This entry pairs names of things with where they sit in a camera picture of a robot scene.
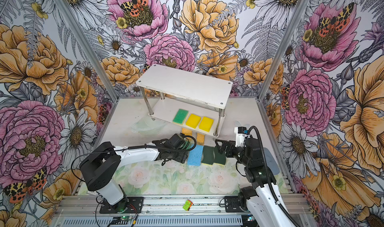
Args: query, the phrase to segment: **shelf leg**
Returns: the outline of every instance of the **shelf leg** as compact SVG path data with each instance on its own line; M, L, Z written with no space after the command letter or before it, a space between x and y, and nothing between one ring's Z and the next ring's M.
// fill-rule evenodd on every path
M222 121L222 118L225 116L225 109L219 109L218 111L218 122L217 122L217 126L216 126L216 129L215 129L215 132L214 132L214 136L217 137L218 136L218 128L220 126L220 122Z
M145 90L143 87L140 87L140 90L141 90L141 93L144 97L144 101L145 101L145 104L147 105L147 108L148 108L148 111L149 111L149 115L152 116L153 115L153 110L151 108L151 105L149 104L148 100L147 100L147 95L145 94Z

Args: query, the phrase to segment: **pink peony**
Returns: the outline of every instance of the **pink peony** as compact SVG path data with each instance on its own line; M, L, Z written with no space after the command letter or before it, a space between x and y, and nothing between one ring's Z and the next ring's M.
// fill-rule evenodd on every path
M61 116L38 101L23 101L17 107L0 110L0 184L25 182L46 167L56 171L60 132L65 127Z
M107 0L108 11L112 14L109 18L112 21L118 21L116 28L121 28L126 42L141 41L145 38L155 37L163 33L168 27L168 9L166 4L161 5L160 0L148 0L148 6L144 7L137 17L130 14L124 14L120 5L132 0Z
M170 34L157 36L143 50L149 66L160 64L190 72L195 67L195 55L189 43Z
M336 109L329 76L319 69L307 72L301 69L291 82L288 94L289 110L285 118L289 124L294 122L308 136L316 136L328 126Z
M301 45L298 47L297 58L308 62L310 66L322 68L324 71L332 71L348 58L355 49L358 41L353 41L356 36L356 28L360 18L356 18L356 5L349 16L349 24L340 32L330 30L325 37L319 35L319 20L323 17L332 19L342 9L329 8L323 3L316 8L310 17L310 22L304 26L304 36Z

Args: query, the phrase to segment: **floral wallpaper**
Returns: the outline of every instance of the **floral wallpaper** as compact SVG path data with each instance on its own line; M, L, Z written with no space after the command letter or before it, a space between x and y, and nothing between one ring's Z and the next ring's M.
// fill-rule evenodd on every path
M321 227L384 226L382 3L310 0L262 99Z
M1 226L51 224L112 104L52 0L0 0Z

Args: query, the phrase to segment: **sponge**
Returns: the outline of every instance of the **sponge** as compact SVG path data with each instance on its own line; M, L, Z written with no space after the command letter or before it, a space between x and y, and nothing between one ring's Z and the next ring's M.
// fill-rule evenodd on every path
M196 142L197 144L204 145L204 134L197 133Z
M211 146L204 146L203 149L203 160L201 163L207 164L207 165L213 165L214 164L214 148Z
M215 146L215 159L214 159L214 163L217 163L217 164L220 164L220 165L225 165L225 163L227 162L227 158L225 157L225 153L223 152L222 154L220 154L218 152L218 147Z
M212 124L214 124L213 119L203 117L203 120L199 125L199 129L209 132L209 130L211 130Z
M187 122L185 123L186 126L190 126L191 128L196 128L197 125L199 124L201 120L201 117L200 116L197 116L195 114L191 114L189 116L189 119L187 120Z
M201 156L203 155L203 148L204 146L202 145L196 145L196 147L189 152L187 160L188 165L200 166Z
M182 125L184 123L185 118L188 115L188 111L184 109L179 109L176 113L175 118L173 119L173 122L175 124L180 124Z

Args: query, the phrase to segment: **butterfly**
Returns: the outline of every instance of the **butterfly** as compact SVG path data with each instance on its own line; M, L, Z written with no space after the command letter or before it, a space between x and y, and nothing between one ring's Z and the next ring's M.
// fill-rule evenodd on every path
M345 29L349 22L349 16L353 11L355 3L352 2L348 4L343 10L337 15L337 17L333 17L332 19L328 17L322 17L319 20L319 35L320 37L325 37L330 32L333 34L335 31L341 32Z
M120 7L129 13L132 17L137 17L145 7L148 5L148 0L131 0L131 2L123 2Z
M47 182L46 167L40 169L32 179L25 183L13 183L4 188L4 193L10 197L9 202L16 204L25 199L26 195L32 195L34 191L39 191Z

